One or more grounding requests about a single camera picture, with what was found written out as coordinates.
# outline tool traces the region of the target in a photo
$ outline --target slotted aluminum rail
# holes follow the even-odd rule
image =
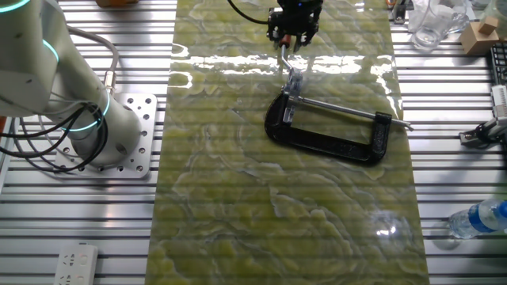
[[[118,92],[157,95],[152,176],[62,184],[13,159],[0,195],[0,284],[53,284],[60,248],[79,242],[99,248],[96,284],[143,284],[177,1],[142,0],[132,9],[107,10],[94,1],[59,2],[69,25],[120,50]],[[458,35],[422,55],[408,44],[406,28],[392,32],[405,120],[416,129],[409,133],[410,149],[431,284],[507,284],[506,235],[454,242],[442,223],[478,201],[507,199],[502,149],[469,150],[458,140],[459,131],[492,116],[486,60],[465,57]],[[102,77],[110,52],[73,40]],[[39,127],[32,120],[29,128]]]

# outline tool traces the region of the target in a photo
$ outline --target wooden block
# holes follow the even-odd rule
[[[496,17],[488,16],[483,22],[481,22],[478,31],[485,35],[491,35],[497,27],[498,19]]]
[[[484,55],[500,39],[497,32],[493,31],[490,35],[480,33],[481,23],[472,22],[461,33],[459,41],[467,55]]]
[[[135,4],[139,0],[95,0],[100,7],[119,7],[127,4]]]

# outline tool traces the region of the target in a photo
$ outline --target bottle cap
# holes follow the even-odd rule
[[[507,218],[507,201],[502,202],[498,206],[498,212],[500,213],[500,215]]]

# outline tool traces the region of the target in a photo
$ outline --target water bottle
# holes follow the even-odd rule
[[[449,218],[452,235],[457,238],[473,238],[507,228],[507,202],[488,199],[475,204],[469,210],[459,211]]]

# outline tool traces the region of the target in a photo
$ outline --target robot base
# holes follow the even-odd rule
[[[84,169],[72,171],[74,175],[57,174],[64,180],[141,180],[150,173],[151,147],[153,145],[155,116],[157,113],[157,97],[153,94],[115,94],[115,99],[124,106],[129,107],[139,117],[141,123],[141,133],[137,147],[132,153],[126,156],[116,165],[108,165],[97,168],[87,165]],[[71,141],[65,139],[60,145],[63,152],[72,155],[66,156],[57,153],[56,165],[65,165],[67,168],[78,165],[82,162],[81,158],[75,158],[76,155],[72,148]]]

